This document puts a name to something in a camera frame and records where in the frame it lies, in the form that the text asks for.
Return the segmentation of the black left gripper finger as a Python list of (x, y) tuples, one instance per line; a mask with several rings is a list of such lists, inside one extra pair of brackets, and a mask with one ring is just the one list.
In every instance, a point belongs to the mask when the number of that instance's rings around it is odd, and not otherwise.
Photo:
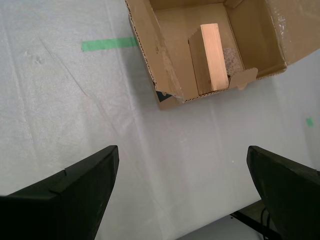
[(115, 186), (119, 150), (110, 145), (0, 198), (2, 240), (93, 240)]
[(248, 147), (246, 162), (255, 188), (282, 239), (318, 240), (318, 172), (258, 146)]

